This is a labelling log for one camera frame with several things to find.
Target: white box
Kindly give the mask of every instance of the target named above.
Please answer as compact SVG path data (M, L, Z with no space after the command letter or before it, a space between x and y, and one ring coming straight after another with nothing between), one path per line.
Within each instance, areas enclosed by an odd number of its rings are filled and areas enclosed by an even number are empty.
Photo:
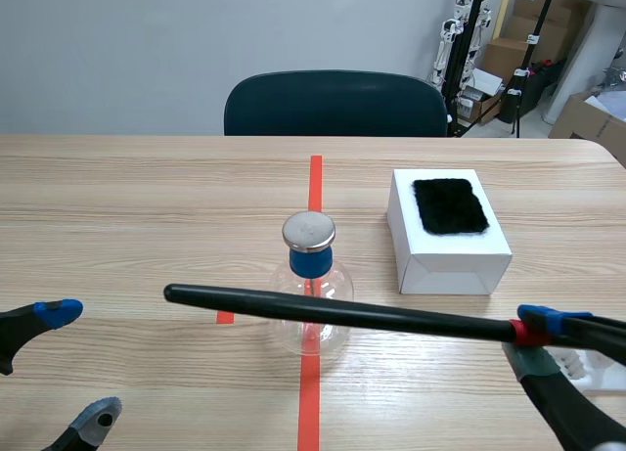
M420 219L413 182L430 179L468 180L489 222L484 233L428 233ZM403 294L491 294L513 258L474 170L394 170L387 221Z
M473 89L484 92L491 97L500 92L502 79L498 76L494 76L493 74L483 71L482 69L474 68L471 72L471 78L473 80L473 83L471 84Z
M463 91L463 95L461 96L460 99L463 99L464 97L467 99L471 99L470 102L472 103L473 101L480 102L484 99L485 93L482 91L479 91L478 89L474 89L473 87L467 86L466 90Z

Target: floor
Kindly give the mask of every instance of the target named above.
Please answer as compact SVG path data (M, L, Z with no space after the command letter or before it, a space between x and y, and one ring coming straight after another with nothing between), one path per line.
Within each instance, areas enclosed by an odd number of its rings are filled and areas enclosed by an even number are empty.
M537 109L528 113L521 119L521 138L548 138L552 125L546 123L541 118L543 111L542 106L547 104L540 104ZM470 130L465 137L466 138L514 138L515 135L511 134L512 126L508 123L500 121L498 118L493 119L484 126L476 125Z

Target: clear glass bottle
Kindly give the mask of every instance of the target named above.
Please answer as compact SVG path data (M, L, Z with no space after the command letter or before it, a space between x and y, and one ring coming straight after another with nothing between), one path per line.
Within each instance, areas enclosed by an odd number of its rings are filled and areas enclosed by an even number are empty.
M285 222L283 239L290 248L290 259L272 275L270 290L354 300L350 275L333 259L335 224L329 216L317 211L297 213ZM301 355L331 353L349 334L347 327L292 321L273 321L273 327L283 345Z

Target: silver lid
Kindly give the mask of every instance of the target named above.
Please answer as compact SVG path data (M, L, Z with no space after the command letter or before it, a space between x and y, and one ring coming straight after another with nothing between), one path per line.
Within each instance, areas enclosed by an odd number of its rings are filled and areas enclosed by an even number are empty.
M297 252L321 252L335 240L335 224L324 213L302 211L285 221L283 239Z

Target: blue bottle cap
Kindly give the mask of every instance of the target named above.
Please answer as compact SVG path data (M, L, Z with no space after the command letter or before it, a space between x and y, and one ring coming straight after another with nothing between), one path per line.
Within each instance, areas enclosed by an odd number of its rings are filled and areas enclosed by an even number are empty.
M318 211L295 214L283 225L283 239L290 248L291 270L297 276L315 279L331 270L335 224L326 214Z

